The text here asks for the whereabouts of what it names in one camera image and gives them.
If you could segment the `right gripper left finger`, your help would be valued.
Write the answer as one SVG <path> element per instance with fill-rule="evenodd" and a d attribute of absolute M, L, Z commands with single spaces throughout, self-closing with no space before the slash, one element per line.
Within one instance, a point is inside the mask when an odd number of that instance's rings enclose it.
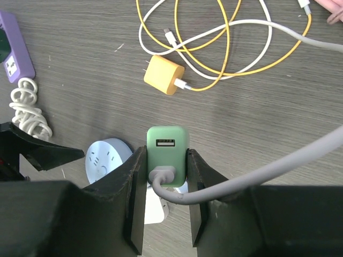
<path fill-rule="evenodd" d="M 1 183 L 1 256 L 139 256 L 147 150 L 79 188 L 67 180 Z"/>

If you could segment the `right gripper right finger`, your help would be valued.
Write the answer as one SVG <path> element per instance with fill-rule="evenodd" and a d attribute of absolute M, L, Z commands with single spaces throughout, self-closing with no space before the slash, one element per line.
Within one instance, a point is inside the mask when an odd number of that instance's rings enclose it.
<path fill-rule="evenodd" d="M 189 209 L 198 256 L 342 256 L 341 186 L 255 186 Z"/>

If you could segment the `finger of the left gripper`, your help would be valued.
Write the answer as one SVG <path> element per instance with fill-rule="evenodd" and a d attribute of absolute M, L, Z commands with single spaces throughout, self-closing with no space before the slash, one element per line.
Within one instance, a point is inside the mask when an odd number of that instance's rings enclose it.
<path fill-rule="evenodd" d="M 50 170 L 85 156 L 81 149 L 34 138 L 12 122 L 1 124 L 1 182 L 28 180 L 19 170 L 20 155 L 37 171 Z"/>

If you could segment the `purple power strip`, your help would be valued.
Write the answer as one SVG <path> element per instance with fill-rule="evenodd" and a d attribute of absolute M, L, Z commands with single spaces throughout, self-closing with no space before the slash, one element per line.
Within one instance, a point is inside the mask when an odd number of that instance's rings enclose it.
<path fill-rule="evenodd" d="M 1 29 L 6 32 L 11 53 L 2 63 L 10 83 L 35 78 L 35 69 L 14 14 L 1 11 Z"/>

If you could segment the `round blue power strip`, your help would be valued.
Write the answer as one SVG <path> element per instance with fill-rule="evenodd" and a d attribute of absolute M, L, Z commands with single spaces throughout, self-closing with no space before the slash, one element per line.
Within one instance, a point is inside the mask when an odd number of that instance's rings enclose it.
<path fill-rule="evenodd" d="M 121 166 L 133 154 L 130 147 L 118 138 L 92 143 L 85 157 L 85 171 L 93 184 Z"/>

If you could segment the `green charger plug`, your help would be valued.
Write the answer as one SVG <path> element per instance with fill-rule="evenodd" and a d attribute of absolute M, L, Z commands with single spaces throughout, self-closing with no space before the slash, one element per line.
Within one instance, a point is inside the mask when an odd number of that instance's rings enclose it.
<path fill-rule="evenodd" d="M 158 166 L 173 166 L 176 175 L 164 187 L 180 187 L 186 180 L 189 132 L 181 126 L 154 126 L 147 131 L 147 172 Z"/>

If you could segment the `dark green cube socket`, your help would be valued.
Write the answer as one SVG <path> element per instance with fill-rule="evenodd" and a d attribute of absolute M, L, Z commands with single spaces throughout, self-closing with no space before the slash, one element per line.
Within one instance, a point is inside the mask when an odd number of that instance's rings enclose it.
<path fill-rule="evenodd" d="M 11 53 L 11 46 L 6 32 L 0 29 L 0 63 L 3 63 Z"/>

